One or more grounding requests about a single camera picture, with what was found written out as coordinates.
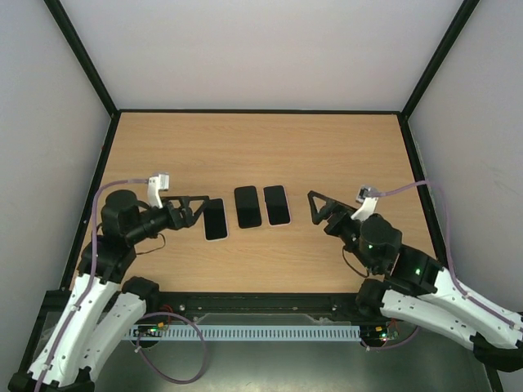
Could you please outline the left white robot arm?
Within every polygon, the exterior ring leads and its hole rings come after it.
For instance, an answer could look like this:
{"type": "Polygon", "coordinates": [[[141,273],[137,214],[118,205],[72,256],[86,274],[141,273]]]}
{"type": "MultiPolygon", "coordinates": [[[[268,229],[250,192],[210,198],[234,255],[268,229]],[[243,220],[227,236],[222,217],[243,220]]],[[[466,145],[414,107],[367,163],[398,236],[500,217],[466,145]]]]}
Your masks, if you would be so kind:
{"type": "Polygon", "coordinates": [[[210,198],[175,196],[140,201],[131,190],[110,193],[84,248],[69,300],[51,337],[10,391],[93,391],[110,355],[140,319],[158,317],[159,285],[124,277],[136,245],[166,229],[193,226],[210,198]]]}

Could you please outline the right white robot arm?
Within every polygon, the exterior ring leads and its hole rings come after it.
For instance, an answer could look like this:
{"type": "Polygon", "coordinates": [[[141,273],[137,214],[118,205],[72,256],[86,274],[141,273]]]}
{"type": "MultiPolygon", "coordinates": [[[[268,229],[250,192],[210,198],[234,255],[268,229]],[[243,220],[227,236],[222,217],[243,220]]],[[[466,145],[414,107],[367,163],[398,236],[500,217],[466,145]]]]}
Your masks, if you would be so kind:
{"type": "Polygon", "coordinates": [[[522,315],[461,283],[449,267],[403,242],[403,234],[375,208],[379,194],[363,187],[353,207],[310,191],[311,220],[365,268],[355,299],[368,320],[399,319],[438,333],[501,372],[522,368],[522,315]]]}

